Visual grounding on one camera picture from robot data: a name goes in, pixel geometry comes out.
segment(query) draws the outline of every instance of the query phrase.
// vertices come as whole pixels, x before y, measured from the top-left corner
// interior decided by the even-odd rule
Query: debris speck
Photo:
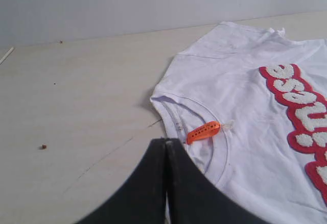
[[[46,148],[47,148],[47,146],[44,145],[44,144],[43,144],[42,146],[39,147],[40,150],[44,150],[44,149],[46,149]]]

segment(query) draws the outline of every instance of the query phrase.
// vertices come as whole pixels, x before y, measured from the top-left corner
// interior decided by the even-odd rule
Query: white fabric
[[[233,121],[230,130],[185,144],[185,149],[205,176],[242,207],[270,223],[327,223],[321,193],[304,170],[314,155],[289,146],[287,136],[294,126],[287,106],[276,101],[258,69],[267,66],[267,72],[280,79],[273,85],[288,92],[286,100],[299,106],[315,101],[301,82],[291,79],[292,63],[300,67],[301,77],[313,90],[326,97],[324,40],[290,41],[283,31],[223,22],[174,58],[151,102],[168,137],[182,142],[188,132],[206,122]],[[310,118],[311,110],[324,108],[315,102],[295,112],[306,121],[303,126],[310,131],[327,126],[323,117]],[[325,134],[315,137],[324,146]],[[314,146],[313,139],[305,134],[296,137],[303,147]],[[326,169],[317,168],[324,181]]]

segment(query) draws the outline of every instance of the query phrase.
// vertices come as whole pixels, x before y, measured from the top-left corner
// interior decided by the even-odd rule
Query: orange plastic tag
[[[220,124],[217,121],[206,123],[188,133],[186,143],[191,145],[193,141],[205,139],[216,135],[220,131]]]

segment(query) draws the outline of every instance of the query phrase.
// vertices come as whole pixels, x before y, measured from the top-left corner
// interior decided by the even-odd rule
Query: wall
[[[0,0],[0,47],[298,12],[327,0]]]

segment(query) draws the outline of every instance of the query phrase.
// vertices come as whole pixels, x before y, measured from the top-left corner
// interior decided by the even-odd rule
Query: white table
[[[304,40],[326,38],[326,22],[318,12],[239,23]],[[109,198],[164,136],[155,84],[213,27],[16,48],[0,65],[0,223],[73,223]]]

